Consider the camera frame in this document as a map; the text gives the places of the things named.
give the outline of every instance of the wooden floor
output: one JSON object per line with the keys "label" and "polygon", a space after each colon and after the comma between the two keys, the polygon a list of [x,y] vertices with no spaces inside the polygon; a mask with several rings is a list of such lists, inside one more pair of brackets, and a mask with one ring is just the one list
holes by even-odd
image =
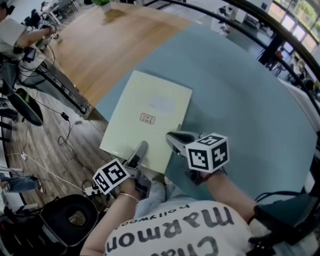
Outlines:
{"label": "wooden floor", "polygon": [[[28,92],[33,97],[37,95],[35,90],[29,89]],[[6,154],[8,154],[7,164],[10,168],[23,168],[25,175],[34,175],[40,179],[46,179],[46,181],[43,181],[46,189],[45,195],[35,190],[23,193],[27,203],[38,203],[43,206],[55,197],[82,194],[82,191],[54,177],[31,159],[24,161],[20,154],[14,154],[22,151],[25,142],[27,142],[27,145],[23,151],[27,155],[50,172],[79,188],[83,180],[92,179],[96,170],[114,157],[99,149],[108,123],[96,110],[91,114],[91,120],[83,120],[71,109],[45,93],[39,92],[36,99],[57,112],[65,112],[69,116],[72,130],[68,143],[74,148],[81,163],[89,168],[81,166],[74,159],[74,154],[70,147],[58,145],[59,136],[65,138],[69,130],[69,123],[59,114],[40,105],[43,114],[43,126],[37,127],[29,124],[27,135],[27,126],[24,123],[14,123],[13,128],[16,130],[12,132],[12,141],[4,144]]]}

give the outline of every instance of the glass window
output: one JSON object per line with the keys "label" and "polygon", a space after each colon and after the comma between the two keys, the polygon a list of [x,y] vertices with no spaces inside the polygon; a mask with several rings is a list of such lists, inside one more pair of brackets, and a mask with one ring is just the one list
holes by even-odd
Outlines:
{"label": "glass window", "polygon": [[319,42],[320,39],[320,20],[314,24],[314,27],[311,29],[311,34],[315,37],[315,39]]}
{"label": "glass window", "polygon": [[286,15],[281,22],[282,26],[284,26],[287,30],[291,31],[296,24],[295,20],[291,18],[289,15]]}
{"label": "glass window", "polygon": [[289,44],[288,42],[285,42],[284,45],[283,45],[283,48],[288,52],[288,53],[291,53],[294,48],[291,46],[291,44]]}
{"label": "glass window", "polygon": [[289,11],[291,11],[308,30],[312,28],[318,16],[315,9],[306,0],[293,0]]}
{"label": "glass window", "polygon": [[284,8],[288,8],[290,5],[291,0],[275,0],[275,2],[279,3]]}
{"label": "glass window", "polygon": [[302,45],[309,51],[309,53],[312,53],[317,47],[316,41],[309,34],[307,34],[302,40]]}
{"label": "glass window", "polygon": [[306,32],[301,26],[296,25],[294,30],[292,31],[292,35],[294,35],[296,39],[301,41],[302,38],[304,38],[304,36],[306,35]]}
{"label": "glass window", "polygon": [[283,17],[286,15],[286,12],[273,2],[270,6],[268,14],[277,22],[281,22]]}

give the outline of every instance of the jeans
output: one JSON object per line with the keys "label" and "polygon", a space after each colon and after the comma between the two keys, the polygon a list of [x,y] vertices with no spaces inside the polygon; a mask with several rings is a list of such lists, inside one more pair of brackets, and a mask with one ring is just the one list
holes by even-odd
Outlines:
{"label": "jeans", "polygon": [[176,204],[185,205],[196,201],[196,199],[187,196],[180,188],[175,185],[164,186],[162,183],[153,180],[151,182],[149,197],[141,200],[137,204],[134,218],[137,219],[151,214],[160,205],[162,205],[163,207],[168,207],[170,205],[174,206]]}
{"label": "jeans", "polygon": [[3,173],[0,173],[0,180],[2,182],[8,182],[10,185],[9,192],[13,193],[35,190],[39,186],[38,181],[30,177],[6,177]]}

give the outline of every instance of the office desk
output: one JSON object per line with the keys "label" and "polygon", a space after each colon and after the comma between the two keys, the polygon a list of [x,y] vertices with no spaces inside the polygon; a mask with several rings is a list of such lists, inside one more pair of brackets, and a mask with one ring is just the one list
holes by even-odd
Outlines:
{"label": "office desk", "polygon": [[[132,70],[193,89],[182,129],[229,137],[229,177],[248,195],[300,191],[317,136],[288,90],[245,50],[199,24],[146,7],[115,4],[111,22],[93,8],[70,24],[57,61],[110,120]],[[210,199],[172,156],[166,175]]]}

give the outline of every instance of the railing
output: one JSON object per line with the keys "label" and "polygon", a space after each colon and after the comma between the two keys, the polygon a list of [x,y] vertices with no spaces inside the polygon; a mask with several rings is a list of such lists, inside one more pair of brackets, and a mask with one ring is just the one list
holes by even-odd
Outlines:
{"label": "railing", "polygon": [[[230,21],[226,19],[225,17],[218,15],[216,13],[213,13],[209,10],[203,9],[201,7],[183,2],[183,1],[176,1],[176,0],[153,0],[144,6],[150,6],[158,1],[162,2],[168,2],[170,4],[180,5],[195,11],[198,11],[200,13],[206,14],[212,18],[215,18],[217,20],[222,21],[223,23],[235,28],[236,30],[240,31],[242,34],[250,38],[252,41],[257,43],[259,46],[261,46],[275,61],[278,61],[289,73],[292,75],[292,77],[298,81],[299,85],[303,88],[305,93],[308,95],[310,101],[312,102],[313,106],[315,107],[317,113],[320,116],[320,109],[319,106],[314,99],[314,97],[311,95],[309,90],[305,87],[304,83],[301,81],[301,79],[298,77],[298,75],[293,71],[293,69],[279,56],[276,54],[274,50],[270,50],[268,48],[268,45],[261,42],[258,38],[256,38],[254,35],[252,35],[250,32],[245,30],[243,27],[235,23],[234,21]],[[275,19],[273,19],[271,16],[269,16],[265,11],[258,8],[254,4],[246,1],[246,0],[223,0],[224,2],[229,3],[230,5],[237,7],[246,13],[256,17],[259,19],[260,22],[263,22],[265,25],[270,27],[277,35],[280,35],[284,41],[287,41],[292,48],[299,54],[299,56],[304,60],[305,64],[308,65],[308,67],[311,69],[313,74],[316,76],[317,80],[320,81],[320,66],[314,59],[314,57],[307,51],[307,49],[289,32],[286,30],[279,22],[277,22]]]}

